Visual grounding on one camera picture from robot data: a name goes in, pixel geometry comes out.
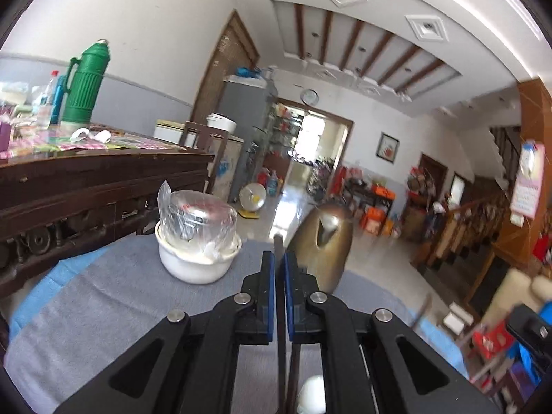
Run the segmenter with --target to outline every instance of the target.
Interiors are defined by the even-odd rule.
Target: metal screw
[[[316,304],[323,304],[326,300],[328,300],[328,296],[322,291],[316,291],[311,294],[311,300]]]
[[[234,302],[238,305],[245,305],[251,302],[251,296],[248,293],[238,293],[234,296]]]
[[[167,314],[169,322],[180,322],[184,317],[186,317],[186,313],[178,308],[170,310],[169,314]]]
[[[385,308],[380,308],[376,311],[376,319],[381,322],[389,322],[393,319],[393,313]]]

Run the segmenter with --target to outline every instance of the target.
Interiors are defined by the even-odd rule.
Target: framed picture
[[[397,151],[398,140],[382,132],[382,137],[377,145],[376,156],[394,163],[395,157],[397,157]]]

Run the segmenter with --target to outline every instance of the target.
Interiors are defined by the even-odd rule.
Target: gold vase
[[[352,221],[347,208],[322,204],[307,215],[289,243],[299,267],[314,275],[325,293],[336,289],[345,269],[353,240]]]

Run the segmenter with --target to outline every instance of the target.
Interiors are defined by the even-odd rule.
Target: green thermos flask
[[[71,58],[67,78],[63,84],[63,91],[67,93],[67,103],[62,124],[66,127],[79,128],[89,125],[109,59],[108,41],[105,39],[98,40],[85,50],[81,59]],[[78,65],[78,68],[71,79],[71,70],[75,65]]]

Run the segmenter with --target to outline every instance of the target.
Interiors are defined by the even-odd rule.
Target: clock
[[[318,93],[312,89],[305,89],[301,92],[301,101],[307,106],[316,106],[319,99]]]

